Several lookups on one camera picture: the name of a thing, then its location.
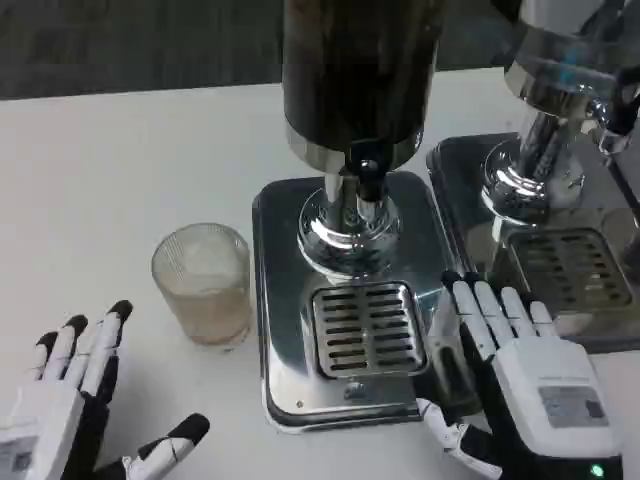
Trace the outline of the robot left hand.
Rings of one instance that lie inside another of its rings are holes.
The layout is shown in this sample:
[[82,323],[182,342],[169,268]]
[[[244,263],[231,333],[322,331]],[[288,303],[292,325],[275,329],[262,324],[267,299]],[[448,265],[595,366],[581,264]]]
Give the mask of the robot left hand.
[[200,444],[210,421],[192,413],[134,455],[98,465],[132,311],[130,301],[119,300],[96,322],[75,315],[34,345],[1,424],[2,478],[163,479]]

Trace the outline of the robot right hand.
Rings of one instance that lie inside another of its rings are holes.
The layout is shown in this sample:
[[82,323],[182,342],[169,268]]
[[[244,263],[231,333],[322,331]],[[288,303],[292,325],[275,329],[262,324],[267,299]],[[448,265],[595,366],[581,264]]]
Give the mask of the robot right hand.
[[478,275],[442,275],[489,428],[445,413],[413,384],[442,450],[484,479],[621,479],[622,442],[585,348],[561,337],[546,305]]

